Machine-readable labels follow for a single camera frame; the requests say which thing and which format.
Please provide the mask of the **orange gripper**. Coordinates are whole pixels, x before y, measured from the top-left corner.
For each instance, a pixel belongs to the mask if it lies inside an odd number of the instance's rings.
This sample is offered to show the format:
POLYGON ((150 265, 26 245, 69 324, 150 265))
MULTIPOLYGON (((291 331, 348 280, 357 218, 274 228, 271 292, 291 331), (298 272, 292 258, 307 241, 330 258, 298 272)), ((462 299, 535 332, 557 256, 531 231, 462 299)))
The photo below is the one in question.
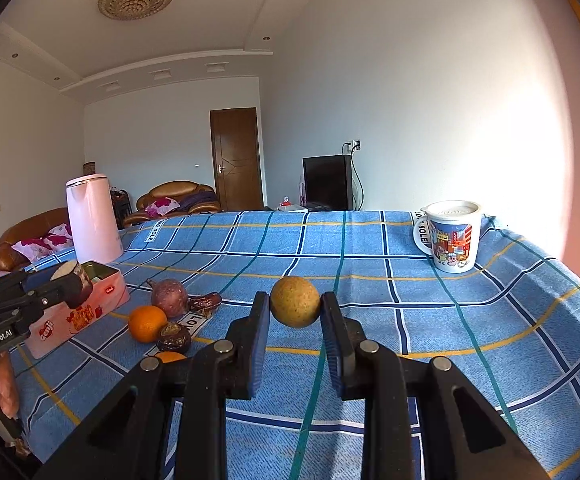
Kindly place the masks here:
POLYGON ((154 357, 159 359, 163 364, 186 360, 186 356, 174 351, 158 352, 157 354, 154 355, 154 357))

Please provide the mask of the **large orange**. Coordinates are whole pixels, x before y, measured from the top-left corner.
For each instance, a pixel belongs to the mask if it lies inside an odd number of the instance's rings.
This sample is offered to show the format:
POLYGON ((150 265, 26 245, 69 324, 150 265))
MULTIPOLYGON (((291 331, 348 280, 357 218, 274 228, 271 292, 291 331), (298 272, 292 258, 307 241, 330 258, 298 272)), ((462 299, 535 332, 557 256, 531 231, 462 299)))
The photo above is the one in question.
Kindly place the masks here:
POLYGON ((127 322, 130 336, 141 344, 155 342, 166 324, 168 324, 166 314, 162 309, 151 304, 134 309, 130 312, 127 322))

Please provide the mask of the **purple round fruit with stem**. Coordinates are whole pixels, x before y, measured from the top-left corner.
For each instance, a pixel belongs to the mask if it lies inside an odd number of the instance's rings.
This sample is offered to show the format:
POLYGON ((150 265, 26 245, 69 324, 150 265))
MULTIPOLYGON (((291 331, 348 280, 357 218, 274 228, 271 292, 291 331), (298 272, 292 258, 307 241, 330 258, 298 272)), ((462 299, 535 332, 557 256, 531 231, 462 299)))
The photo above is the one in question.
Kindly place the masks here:
POLYGON ((179 318, 188 312, 188 294, 181 282, 166 278, 147 283, 151 288, 150 304, 161 309, 168 318, 179 318))

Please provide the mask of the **green-brown round kiwi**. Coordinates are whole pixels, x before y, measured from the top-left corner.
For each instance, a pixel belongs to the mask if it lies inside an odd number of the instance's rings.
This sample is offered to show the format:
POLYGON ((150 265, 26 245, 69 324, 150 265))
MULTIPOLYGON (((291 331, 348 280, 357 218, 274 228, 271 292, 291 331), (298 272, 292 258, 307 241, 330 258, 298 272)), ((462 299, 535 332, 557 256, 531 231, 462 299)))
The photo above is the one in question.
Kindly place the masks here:
POLYGON ((276 281, 270 293, 270 310, 274 318, 291 328, 304 328, 319 316, 320 296, 306 278, 285 276, 276 281))

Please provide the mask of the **pink tin box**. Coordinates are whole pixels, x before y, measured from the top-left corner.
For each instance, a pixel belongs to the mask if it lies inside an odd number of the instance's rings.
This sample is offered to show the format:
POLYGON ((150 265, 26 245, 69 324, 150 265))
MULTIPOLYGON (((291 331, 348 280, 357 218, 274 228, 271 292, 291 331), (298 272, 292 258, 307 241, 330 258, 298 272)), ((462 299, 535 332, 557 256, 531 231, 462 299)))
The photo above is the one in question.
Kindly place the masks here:
POLYGON ((40 359, 57 349, 74 335, 82 332, 100 318, 130 299, 122 273, 112 266, 95 261, 79 264, 69 260, 51 268, 51 279, 62 278, 70 271, 78 274, 85 285, 84 292, 71 300, 44 311, 44 315, 30 327, 26 348, 34 359, 40 359))

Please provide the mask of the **white pink floral cushion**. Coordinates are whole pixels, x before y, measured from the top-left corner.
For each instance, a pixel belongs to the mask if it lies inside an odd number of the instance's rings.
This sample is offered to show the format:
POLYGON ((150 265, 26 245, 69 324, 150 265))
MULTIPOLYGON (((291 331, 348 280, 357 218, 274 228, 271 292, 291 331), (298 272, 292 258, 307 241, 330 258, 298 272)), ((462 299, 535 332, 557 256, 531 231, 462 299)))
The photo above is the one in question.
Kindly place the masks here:
POLYGON ((14 243, 11 248, 29 263, 48 257, 74 245, 70 227, 66 223, 54 226, 42 237, 25 238, 14 243))

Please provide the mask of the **brown leather sofa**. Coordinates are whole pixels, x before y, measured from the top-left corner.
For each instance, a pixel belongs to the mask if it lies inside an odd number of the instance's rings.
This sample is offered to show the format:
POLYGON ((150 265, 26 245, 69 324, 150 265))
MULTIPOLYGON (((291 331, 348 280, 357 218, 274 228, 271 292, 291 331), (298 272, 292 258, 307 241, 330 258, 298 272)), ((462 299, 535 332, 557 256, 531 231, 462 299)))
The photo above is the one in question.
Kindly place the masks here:
POLYGON ((68 208, 59 207, 22 220, 0 237, 0 271, 13 271, 72 248, 68 208))

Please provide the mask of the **pink electric kettle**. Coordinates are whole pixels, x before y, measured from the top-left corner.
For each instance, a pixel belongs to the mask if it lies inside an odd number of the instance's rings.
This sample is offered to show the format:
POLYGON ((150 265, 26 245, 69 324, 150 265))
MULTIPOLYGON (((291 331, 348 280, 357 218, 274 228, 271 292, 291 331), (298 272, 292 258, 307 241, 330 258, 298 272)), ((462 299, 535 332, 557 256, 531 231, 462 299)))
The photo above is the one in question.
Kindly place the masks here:
POLYGON ((79 263, 110 263, 122 255, 110 182, 104 174, 90 174, 66 182, 66 206, 79 263))

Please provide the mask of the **colourful printed white mug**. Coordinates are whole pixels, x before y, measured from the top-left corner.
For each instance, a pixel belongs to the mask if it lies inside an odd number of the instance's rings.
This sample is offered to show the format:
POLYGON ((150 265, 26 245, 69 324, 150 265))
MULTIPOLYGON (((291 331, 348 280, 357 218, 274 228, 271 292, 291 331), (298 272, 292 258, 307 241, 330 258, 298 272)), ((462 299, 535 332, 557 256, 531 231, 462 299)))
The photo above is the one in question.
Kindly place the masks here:
POLYGON ((448 274, 473 269, 481 232, 481 209, 465 200, 442 200, 430 204, 417 217, 412 230, 420 252, 448 274))

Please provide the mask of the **dark brown interior door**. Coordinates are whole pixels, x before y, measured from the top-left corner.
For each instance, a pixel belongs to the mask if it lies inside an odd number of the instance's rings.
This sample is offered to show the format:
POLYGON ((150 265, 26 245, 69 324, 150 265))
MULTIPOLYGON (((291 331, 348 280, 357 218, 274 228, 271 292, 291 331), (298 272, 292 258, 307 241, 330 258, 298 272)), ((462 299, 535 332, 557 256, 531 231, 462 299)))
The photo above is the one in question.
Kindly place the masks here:
POLYGON ((214 178, 224 211, 263 207, 255 107, 210 111, 214 178))

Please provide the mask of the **low television stand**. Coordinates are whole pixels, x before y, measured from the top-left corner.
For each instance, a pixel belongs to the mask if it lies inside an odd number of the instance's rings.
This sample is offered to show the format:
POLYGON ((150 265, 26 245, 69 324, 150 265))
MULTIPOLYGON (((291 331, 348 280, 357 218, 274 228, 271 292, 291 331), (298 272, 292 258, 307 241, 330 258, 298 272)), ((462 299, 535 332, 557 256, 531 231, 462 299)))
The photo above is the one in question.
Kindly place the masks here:
POLYGON ((265 206, 265 210, 271 210, 271 211, 280 211, 280 212, 315 212, 315 211, 319 211, 319 207, 317 206, 302 206, 302 205, 297 205, 297 204, 280 204, 277 205, 276 207, 273 206, 265 206))

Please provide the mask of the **black television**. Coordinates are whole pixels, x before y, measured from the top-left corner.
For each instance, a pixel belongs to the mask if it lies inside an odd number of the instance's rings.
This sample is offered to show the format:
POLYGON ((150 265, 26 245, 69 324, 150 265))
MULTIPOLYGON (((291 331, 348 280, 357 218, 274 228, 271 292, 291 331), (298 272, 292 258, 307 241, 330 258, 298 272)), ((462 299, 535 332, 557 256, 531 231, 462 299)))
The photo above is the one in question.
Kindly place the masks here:
POLYGON ((303 177, 307 206, 329 210, 353 208, 352 159, 350 155, 305 157, 303 177))

